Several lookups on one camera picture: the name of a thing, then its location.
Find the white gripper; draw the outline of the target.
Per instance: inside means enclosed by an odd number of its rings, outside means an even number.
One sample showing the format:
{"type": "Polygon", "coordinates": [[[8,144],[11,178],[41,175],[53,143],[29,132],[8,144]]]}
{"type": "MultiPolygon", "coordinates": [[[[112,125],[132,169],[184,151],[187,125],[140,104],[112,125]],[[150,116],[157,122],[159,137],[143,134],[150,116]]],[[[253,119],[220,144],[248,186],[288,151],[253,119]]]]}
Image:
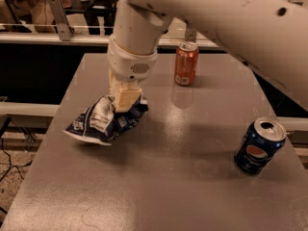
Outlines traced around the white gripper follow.
{"type": "Polygon", "coordinates": [[[138,81],[143,81],[152,73],[158,54],[136,55],[122,49],[111,35],[107,51],[109,62],[110,94],[115,96],[115,111],[128,112],[139,99],[142,89],[138,81]]]}

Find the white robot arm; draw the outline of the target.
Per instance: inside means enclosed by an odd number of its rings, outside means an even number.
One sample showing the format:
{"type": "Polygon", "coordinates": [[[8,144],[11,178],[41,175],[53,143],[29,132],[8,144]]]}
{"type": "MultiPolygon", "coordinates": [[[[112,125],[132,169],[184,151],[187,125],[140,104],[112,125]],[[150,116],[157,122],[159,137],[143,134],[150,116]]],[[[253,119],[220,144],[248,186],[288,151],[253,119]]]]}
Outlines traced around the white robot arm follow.
{"type": "Polygon", "coordinates": [[[117,107],[154,64],[157,45],[173,18],[197,32],[308,110],[308,10],[283,0],[119,0],[108,47],[117,107]]]}

